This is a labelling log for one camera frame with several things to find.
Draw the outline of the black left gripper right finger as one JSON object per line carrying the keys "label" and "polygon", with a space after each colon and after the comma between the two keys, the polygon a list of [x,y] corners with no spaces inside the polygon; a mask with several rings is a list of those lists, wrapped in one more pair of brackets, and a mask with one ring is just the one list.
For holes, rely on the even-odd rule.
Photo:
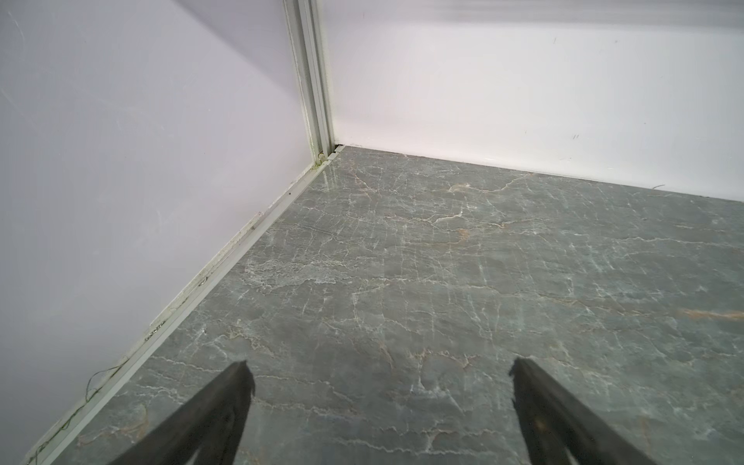
{"label": "black left gripper right finger", "polygon": [[651,464],[534,360],[510,369],[513,408],[532,464]]}

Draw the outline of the aluminium frame corner post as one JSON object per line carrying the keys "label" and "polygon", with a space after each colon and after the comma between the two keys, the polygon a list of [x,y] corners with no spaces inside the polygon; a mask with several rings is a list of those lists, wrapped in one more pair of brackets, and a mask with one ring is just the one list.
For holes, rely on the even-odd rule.
{"label": "aluminium frame corner post", "polygon": [[287,0],[284,8],[313,163],[321,166],[331,159],[337,144],[318,2]]}

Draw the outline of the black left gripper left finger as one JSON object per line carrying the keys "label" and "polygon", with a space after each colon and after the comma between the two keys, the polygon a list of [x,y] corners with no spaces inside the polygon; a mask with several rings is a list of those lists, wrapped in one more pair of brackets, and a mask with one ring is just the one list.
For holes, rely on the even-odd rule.
{"label": "black left gripper left finger", "polygon": [[256,384],[247,362],[234,362],[114,464],[231,465]]}

